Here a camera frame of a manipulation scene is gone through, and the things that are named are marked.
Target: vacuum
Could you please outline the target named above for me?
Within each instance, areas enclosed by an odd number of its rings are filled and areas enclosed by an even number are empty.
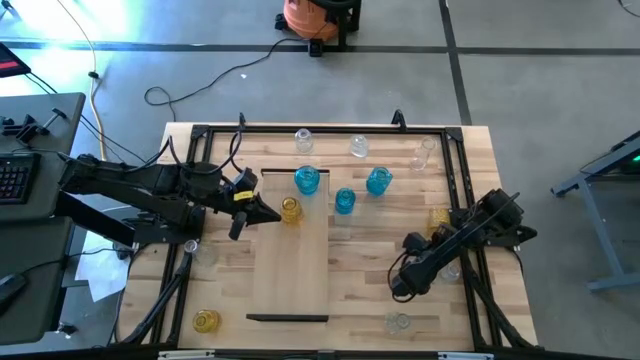
[[[277,30],[292,30],[309,41],[309,55],[322,56],[323,44],[338,36],[338,51],[347,49],[347,32],[358,31],[362,0],[285,0],[276,15]]]

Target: wooden tabletop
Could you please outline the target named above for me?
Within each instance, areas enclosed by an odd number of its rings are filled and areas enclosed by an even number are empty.
[[[165,131],[173,137],[181,160],[185,160],[192,123],[169,123]],[[463,127],[465,148],[475,198],[499,188],[500,177],[487,127]],[[212,162],[220,164],[229,153],[232,134],[218,133],[213,142]],[[244,134],[235,157],[240,167],[256,174],[265,168],[298,168],[313,165],[330,171],[330,209],[335,193],[351,187],[356,206],[348,220],[329,215],[329,321],[327,323],[261,323],[247,320],[251,310],[253,266],[257,227],[246,228],[239,241],[227,237],[230,217],[207,213],[202,238],[202,259],[194,262],[189,281],[180,334],[181,348],[217,349],[339,349],[339,350],[472,350],[471,331],[462,280],[445,283],[438,277],[427,295],[407,304],[391,299],[386,272],[401,252],[411,231],[426,232],[431,208],[449,208],[444,161],[440,141],[422,172],[409,169],[413,150],[422,135],[367,135],[369,155],[362,159],[349,153],[347,134],[314,134],[311,155],[297,154],[293,134]],[[451,147],[457,159],[455,147]],[[196,159],[203,151],[201,145]],[[167,152],[161,163],[171,163]],[[453,161],[458,184],[459,164]],[[387,167],[394,178],[383,197],[367,195],[365,179],[374,166]],[[236,175],[232,166],[225,175]],[[459,194],[460,203],[463,194]],[[279,204],[270,204],[278,209]],[[134,263],[123,298],[119,329],[131,333],[158,296],[167,247],[149,246]],[[212,264],[210,256],[215,256]],[[495,299],[523,337],[536,343],[529,303],[516,258],[504,249],[487,248],[487,261]],[[483,334],[490,341],[486,312],[478,300]],[[166,338],[173,313],[170,302],[165,317]],[[222,316],[215,333],[193,330],[197,311],[210,309]],[[410,327],[399,334],[385,330],[385,315],[409,315]]]

